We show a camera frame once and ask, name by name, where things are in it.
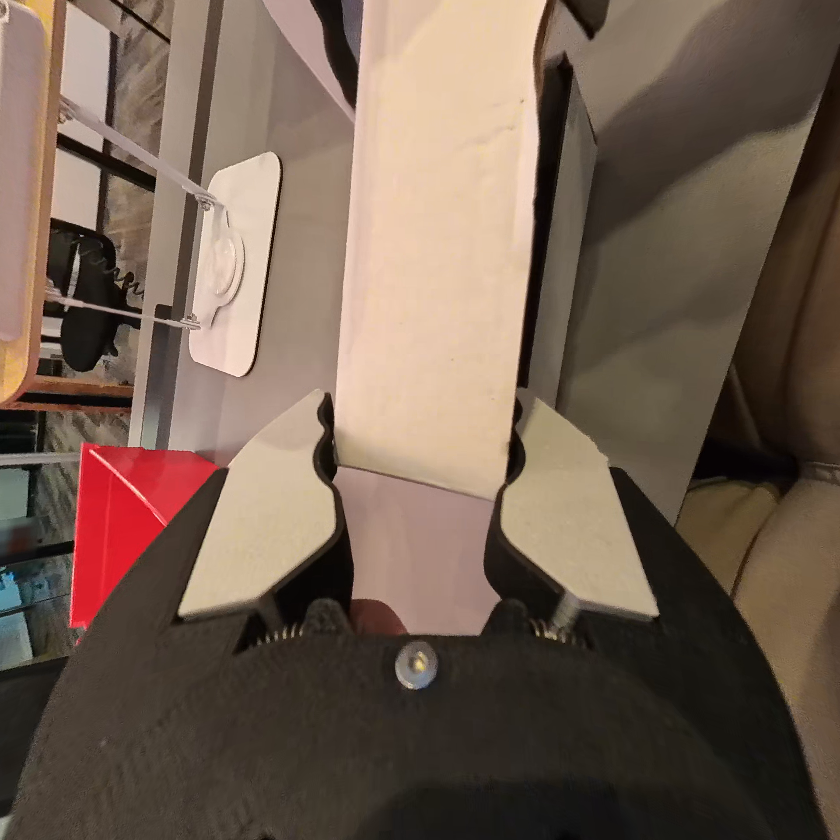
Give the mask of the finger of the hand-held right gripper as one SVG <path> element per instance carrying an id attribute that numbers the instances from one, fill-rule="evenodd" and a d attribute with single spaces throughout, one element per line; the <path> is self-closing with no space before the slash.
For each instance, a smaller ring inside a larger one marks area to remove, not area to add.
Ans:
<path id="1" fill-rule="evenodd" d="M 605 25 L 611 1 L 556 1 L 553 27 L 587 38 L 596 37 Z"/>
<path id="2" fill-rule="evenodd" d="M 320 18 L 310 1 L 264 1 L 263 4 L 286 41 L 347 119 L 354 122 L 354 108 L 341 91 L 329 63 Z"/>

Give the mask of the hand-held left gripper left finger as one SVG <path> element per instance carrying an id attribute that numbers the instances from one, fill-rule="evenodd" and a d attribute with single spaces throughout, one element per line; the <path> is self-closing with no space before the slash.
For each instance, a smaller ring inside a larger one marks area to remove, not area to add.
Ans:
<path id="1" fill-rule="evenodd" d="M 301 622 L 310 604 L 350 608 L 354 565 L 333 443 L 331 395 L 315 390 L 230 462 L 178 616 L 260 613 Z"/>

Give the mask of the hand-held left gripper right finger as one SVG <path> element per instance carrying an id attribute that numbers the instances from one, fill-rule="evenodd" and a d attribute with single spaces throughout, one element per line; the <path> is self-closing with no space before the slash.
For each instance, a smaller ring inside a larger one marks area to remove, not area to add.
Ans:
<path id="1" fill-rule="evenodd" d="M 518 389 L 514 415 L 486 538 L 491 588 L 524 607 L 536 636 L 572 636 L 588 613 L 658 619 L 607 458 L 528 388 Z"/>

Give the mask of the white cardboard box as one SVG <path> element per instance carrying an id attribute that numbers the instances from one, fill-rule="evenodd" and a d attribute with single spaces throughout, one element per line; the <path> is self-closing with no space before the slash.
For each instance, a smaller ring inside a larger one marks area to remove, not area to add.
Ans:
<path id="1" fill-rule="evenodd" d="M 563 2 L 364 2 L 335 443 L 362 597 L 477 633 L 508 465 L 547 60 Z"/>

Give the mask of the red plastic bin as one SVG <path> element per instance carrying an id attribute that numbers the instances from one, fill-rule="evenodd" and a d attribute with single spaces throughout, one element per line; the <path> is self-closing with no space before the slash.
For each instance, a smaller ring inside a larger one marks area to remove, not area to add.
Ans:
<path id="1" fill-rule="evenodd" d="M 88 628 L 134 562 L 216 470 L 189 451 L 81 446 L 70 628 Z"/>

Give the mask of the beige upholstered seat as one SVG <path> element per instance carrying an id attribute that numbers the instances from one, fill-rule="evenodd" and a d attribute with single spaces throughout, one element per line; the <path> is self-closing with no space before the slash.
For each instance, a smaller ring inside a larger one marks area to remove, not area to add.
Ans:
<path id="1" fill-rule="evenodd" d="M 730 595 L 791 711 L 838 838 L 838 47 L 677 529 Z"/>

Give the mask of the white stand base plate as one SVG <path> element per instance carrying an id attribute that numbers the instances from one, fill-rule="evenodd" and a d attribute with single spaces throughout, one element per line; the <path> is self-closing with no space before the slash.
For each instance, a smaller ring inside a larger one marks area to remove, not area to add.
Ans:
<path id="1" fill-rule="evenodd" d="M 197 327 L 188 348 L 194 362 L 233 377 L 247 375 L 256 362 L 281 180 L 280 158 L 267 151 L 218 171 L 208 187 L 244 240 L 245 272 L 237 296 L 218 311 L 209 330 L 198 327 L 192 294 Z"/>

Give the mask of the clear suction cup mount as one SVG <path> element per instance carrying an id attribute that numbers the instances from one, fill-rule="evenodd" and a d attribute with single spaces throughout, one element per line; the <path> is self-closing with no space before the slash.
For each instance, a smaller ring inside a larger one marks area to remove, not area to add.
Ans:
<path id="1" fill-rule="evenodd" d="M 218 311 L 238 294 L 245 272 L 245 244 L 231 227 L 221 203 L 203 205 L 192 314 L 202 331 L 209 330 Z"/>

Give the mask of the white panel wooden frame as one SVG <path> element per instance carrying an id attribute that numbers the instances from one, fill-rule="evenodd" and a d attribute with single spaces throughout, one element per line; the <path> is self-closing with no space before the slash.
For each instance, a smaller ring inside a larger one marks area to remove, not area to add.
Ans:
<path id="1" fill-rule="evenodd" d="M 1 406 L 35 379 L 67 3 L 2 2 Z"/>

